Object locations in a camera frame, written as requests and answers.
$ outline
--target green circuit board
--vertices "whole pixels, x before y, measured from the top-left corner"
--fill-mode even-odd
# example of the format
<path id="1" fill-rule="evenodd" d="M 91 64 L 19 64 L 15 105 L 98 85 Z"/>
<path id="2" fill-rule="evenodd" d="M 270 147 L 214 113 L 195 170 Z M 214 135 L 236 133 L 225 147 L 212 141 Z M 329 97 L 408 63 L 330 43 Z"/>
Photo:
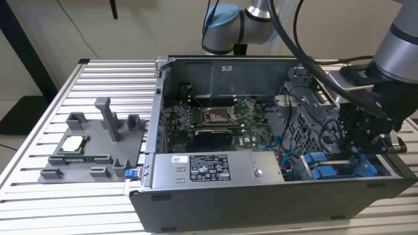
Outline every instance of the green circuit board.
<path id="1" fill-rule="evenodd" d="M 190 107 L 187 104 L 165 109 L 169 152 L 190 152 L 193 135 L 199 130 L 233 133 L 232 145 L 218 151 L 252 149 L 261 151 L 274 141 L 262 106 L 250 98 L 238 99 L 229 107 Z"/>

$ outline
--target power supply label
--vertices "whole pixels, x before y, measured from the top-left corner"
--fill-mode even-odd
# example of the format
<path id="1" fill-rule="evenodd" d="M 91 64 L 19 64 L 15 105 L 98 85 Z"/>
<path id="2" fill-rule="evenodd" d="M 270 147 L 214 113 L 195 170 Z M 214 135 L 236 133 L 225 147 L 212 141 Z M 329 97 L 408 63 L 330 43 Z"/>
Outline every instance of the power supply label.
<path id="1" fill-rule="evenodd" d="M 190 180 L 193 182 L 232 180 L 229 156 L 226 154 L 190 156 Z"/>

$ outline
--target metal slotted surface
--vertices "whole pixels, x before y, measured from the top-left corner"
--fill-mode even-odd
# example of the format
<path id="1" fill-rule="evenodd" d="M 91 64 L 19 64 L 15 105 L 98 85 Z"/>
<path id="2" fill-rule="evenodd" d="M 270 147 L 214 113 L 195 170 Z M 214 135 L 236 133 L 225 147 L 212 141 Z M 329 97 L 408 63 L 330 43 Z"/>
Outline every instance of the metal slotted surface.
<path id="1" fill-rule="evenodd" d="M 328 70 L 340 66 L 328 66 Z M 0 234 L 125 234 L 146 235 L 142 223 L 123 195 L 125 183 L 38 184 L 67 129 L 70 112 L 86 112 L 99 119 L 95 98 L 111 96 L 119 118 L 139 114 L 150 119 L 154 61 L 91 61 L 78 66 L 23 147 L 0 176 Z M 401 137 L 409 153 L 401 155 L 418 174 L 418 127 L 406 120 Z M 142 151 L 146 149 L 147 136 Z M 233 234 L 418 234 L 418 185 L 397 198 L 377 201 L 350 221 L 318 222 L 217 231 L 198 235 Z"/>

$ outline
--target white wall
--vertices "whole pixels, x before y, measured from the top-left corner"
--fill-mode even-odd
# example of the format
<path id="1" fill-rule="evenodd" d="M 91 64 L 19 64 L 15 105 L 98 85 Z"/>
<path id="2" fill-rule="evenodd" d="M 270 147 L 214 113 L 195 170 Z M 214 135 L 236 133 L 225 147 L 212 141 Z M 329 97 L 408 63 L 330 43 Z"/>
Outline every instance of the white wall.
<path id="1" fill-rule="evenodd" d="M 306 0 L 298 20 L 305 52 L 317 59 L 373 55 L 400 8 L 393 0 Z M 281 54 L 290 55 L 285 46 Z"/>
<path id="2" fill-rule="evenodd" d="M 94 58 L 57 0 L 10 0 L 21 24 L 62 85 L 81 58 Z M 155 59 L 202 54 L 206 0 L 118 0 L 119 19 L 109 0 L 61 0 L 101 59 Z M 222 2 L 248 5 L 248 0 Z M 269 54 L 269 47 L 249 53 Z"/>
<path id="3" fill-rule="evenodd" d="M 236 3 L 244 8 L 249 1 L 221 3 Z M 94 54 L 57 0 L 9 2 L 47 70 L 62 85 L 79 59 L 94 58 Z M 101 59 L 202 54 L 206 0 L 118 0 L 118 21 L 109 0 L 61 2 Z M 317 58 L 373 54 L 398 8 L 392 0 L 306 0 L 300 16 L 300 38 L 306 52 Z M 249 47 L 249 54 L 269 53 L 270 46 Z M 280 54 L 290 54 L 284 45 Z"/>
<path id="4" fill-rule="evenodd" d="M 0 31 L 0 101 L 41 95 L 33 77 Z"/>

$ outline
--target motherboard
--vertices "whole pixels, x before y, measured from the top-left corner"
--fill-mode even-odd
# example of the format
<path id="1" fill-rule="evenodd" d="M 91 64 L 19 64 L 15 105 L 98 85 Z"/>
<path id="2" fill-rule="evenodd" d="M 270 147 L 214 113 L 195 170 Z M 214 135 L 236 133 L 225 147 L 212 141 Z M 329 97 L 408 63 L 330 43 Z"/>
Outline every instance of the motherboard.
<path id="1" fill-rule="evenodd" d="M 193 98 L 165 108 L 167 152 L 262 151 L 274 142 L 262 104 L 254 97 Z"/>

